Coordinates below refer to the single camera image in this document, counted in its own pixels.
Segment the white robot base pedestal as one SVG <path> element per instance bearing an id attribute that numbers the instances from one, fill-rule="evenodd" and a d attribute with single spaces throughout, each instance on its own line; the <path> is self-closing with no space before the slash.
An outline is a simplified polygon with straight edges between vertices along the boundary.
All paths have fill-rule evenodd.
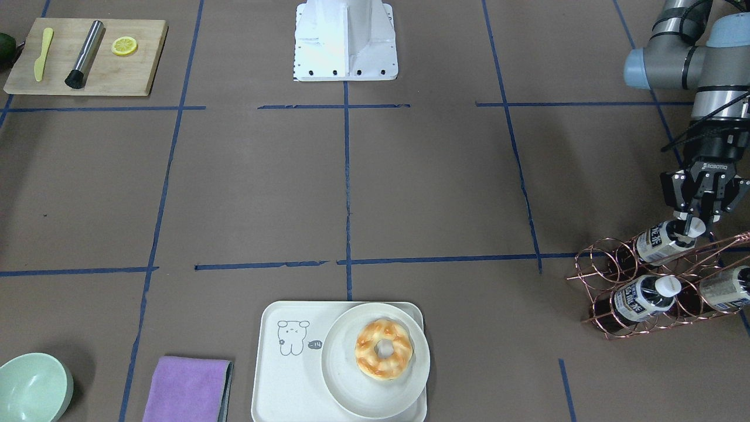
<path id="1" fill-rule="evenodd" d="M 307 1 L 295 10 L 293 79 L 397 79 L 396 23 L 382 1 Z"/>

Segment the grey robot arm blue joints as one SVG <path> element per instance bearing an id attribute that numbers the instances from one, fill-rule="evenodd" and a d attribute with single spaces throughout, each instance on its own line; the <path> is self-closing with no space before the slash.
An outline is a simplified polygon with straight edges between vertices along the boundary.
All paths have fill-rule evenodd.
<path id="1" fill-rule="evenodd" d="M 675 144 L 748 131 L 748 5 L 733 6 L 736 13 L 710 25 L 713 2 L 667 1 L 646 46 L 626 58 L 628 86 L 696 94 L 691 123 Z"/>

